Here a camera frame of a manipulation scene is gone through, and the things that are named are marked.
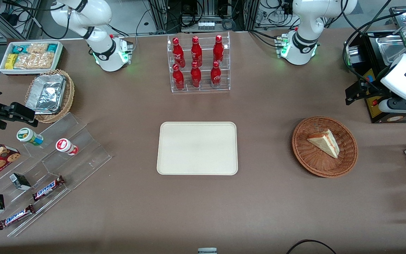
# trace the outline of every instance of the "acrylic bottle rack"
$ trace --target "acrylic bottle rack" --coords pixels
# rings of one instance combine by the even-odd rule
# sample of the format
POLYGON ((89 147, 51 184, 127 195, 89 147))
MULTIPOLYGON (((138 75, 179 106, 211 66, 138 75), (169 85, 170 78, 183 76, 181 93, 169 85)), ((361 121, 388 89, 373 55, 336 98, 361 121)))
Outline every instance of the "acrylic bottle rack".
POLYGON ((182 92, 217 92, 223 90, 230 90, 231 88, 231 79, 230 79, 230 34, 228 32, 219 32, 219 33, 204 33, 198 34, 198 40, 203 51, 203 65, 200 67, 202 73, 201 85, 199 88, 195 88, 192 85, 192 77, 190 76, 190 70, 192 69, 192 55, 190 50, 192 49, 192 36, 191 34, 178 34, 174 36, 167 37, 167 54, 169 61, 169 73, 170 73, 170 84, 171 90, 173 93, 182 93, 182 92), (220 64, 220 87, 213 88, 211 86, 211 69, 213 68, 213 48, 216 43, 216 35, 222 36, 223 44, 223 61, 220 64), (173 81, 173 69, 174 64, 173 58, 173 44, 172 39, 177 37, 179 43, 184 51, 184 59, 186 61, 186 66, 181 68, 181 71, 184 75, 184 90, 177 90, 173 81))
POLYGON ((0 194, 4 195, 5 203, 5 211, 0 213, 0 220, 16 214, 29 204, 33 204, 36 210, 36 213, 29 215, 27 219, 2 230, 2 234, 17 236, 112 158, 85 126, 77 117, 68 113, 41 133, 44 140, 40 146, 28 143, 24 145, 28 154, 22 154, 22 158, 27 159, 8 172, 0 173, 0 194), (79 147, 79 153, 69 156, 57 151, 55 143, 61 138, 67 138, 79 147), (16 189, 9 179, 12 173, 24 175, 32 187, 27 191, 16 189), (59 175, 62 175, 65 183, 34 202, 32 194, 47 186, 59 175))

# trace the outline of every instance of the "sandwich slice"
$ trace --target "sandwich slice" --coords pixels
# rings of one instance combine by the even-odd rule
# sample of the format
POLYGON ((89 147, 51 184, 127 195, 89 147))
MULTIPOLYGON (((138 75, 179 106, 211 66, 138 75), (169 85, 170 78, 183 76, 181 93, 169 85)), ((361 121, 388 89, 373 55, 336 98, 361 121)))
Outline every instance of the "sandwich slice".
POLYGON ((331 130, 311 134, 308 136, 307 140, 322 151, 326 152, 329 156, 336 159, 338 158, 339 147, 331 130))

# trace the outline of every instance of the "red bottle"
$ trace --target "red bottle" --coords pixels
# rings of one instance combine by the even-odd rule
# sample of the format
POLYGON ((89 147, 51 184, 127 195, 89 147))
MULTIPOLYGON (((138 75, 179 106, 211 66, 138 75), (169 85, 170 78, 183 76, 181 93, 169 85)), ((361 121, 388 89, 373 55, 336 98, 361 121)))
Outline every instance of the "red bottle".
POLYGON ((201 67, 203 65, 203 53, 197 36, 192 37, 192 49, 190 51, 192 52, 192 61, 197 61, 198 67, 201 67))
POLYGON ((216 44, 214 45, 213 53, 214 61, 219 61, 219 63, 221 63, 223 61, 223 45, 221 35, 216 36, 216 44))
POLYGON ((177 90, 184 89, 184 75, 177 64, 173 64, 173 81, 177 90))
POLYGON ((173 58, 175 63, 179 65, 179 67, 184 68, 186 66, 186 61, 184 60, 184 51, 181 45, 179 44, 178 38, 173 38, 173 58))
POLYGON ((200 71, 200 68, 198 67, 197 61, 192 62, 192 70, 190 70, 190 75, 192 76, 193 87, 199 88, 200 82, 202 80, 202 72, 200 71))
POLYGON ((211 70, 211 86, 213 88, 220 87, 220 68, 219 68, 219 61, 214 61, 213 69, 211 70))

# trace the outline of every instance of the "wicker basket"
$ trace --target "wicker basket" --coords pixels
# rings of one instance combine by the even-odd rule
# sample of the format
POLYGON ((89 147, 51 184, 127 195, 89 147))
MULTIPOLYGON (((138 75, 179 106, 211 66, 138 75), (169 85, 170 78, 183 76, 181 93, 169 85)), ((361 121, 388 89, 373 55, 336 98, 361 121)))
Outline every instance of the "wicker basket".
POLYGON ((358 146, 351 132, 342 123, 329 117, 310 117, 301 121, 292 135, 292 149, 298 161, 307 170, 322 177, 340 177, 355 166, 358 146), (306 138, 308 135, 330 129, 339 146, 335 159, 326 154, 306 138))
MULTIPOLYGON (((40 76, 53 75, 53 74, 61 74, 61 75, 65 76, 65 78, 67 79, 66 87, 65 87, 65 96, 63 97, 63 100, 62 100, 62 109, 61 109, 61 111, 59 111, 58 114, 35 115, 35 119, 37 119, 39 122, 43 122, 43 123, 53 123, 53 122, 60 120, 70 111, 71 105, 73 104, 73 97, 74 97, 73 80, 71 80, 70 76, 65 71, 62 71, 60 69, 55 69, 54 71, 48 71, 48 72, 42 73, 42 74, 40 74, 40 76)), ((31 93, 31 88, 32 88, 33 83, 34 83, 34 81, 31 82, 31 85, 27 89, 27 93, 24 98, 24 103, 27 102, 27 98, 29 97, 29 93, 31 93)))

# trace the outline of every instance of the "brown tablecloth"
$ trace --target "brown tablecloth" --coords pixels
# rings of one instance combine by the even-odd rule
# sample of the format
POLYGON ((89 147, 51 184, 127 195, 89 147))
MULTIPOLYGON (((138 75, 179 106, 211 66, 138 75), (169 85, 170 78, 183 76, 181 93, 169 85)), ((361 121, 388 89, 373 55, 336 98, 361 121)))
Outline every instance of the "brown tablecloth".
MULTIPOLYGON (((114 73, 95 64, 84 40, 63 41, 61 69, 76 86, 71 111, 114 157, 18 237, 0 231, 0 253, 189 254, 213 246, 275 254, 304 238, 339 253, 406 253, 406 124, 370 124, 363 101, 345 106, 344 90, 356 80, 341 57, 350 32, 324 31, 304 66, 231 32, 232 90, 212 95, 171 93, 167 36, 139 38, 132 64, 114 73), (341 121, 356 137, 359 159, 348 175, 316 177, 295 159, 292 131, 314 115, 341 121), (238 173, 158 174, 166 121, 234 122, 238 173)), ((24 101, 31 80, 1 75, 0 101, 24 101)), ((21 127, 9 123, 0 143, 20 148, 21 127)))

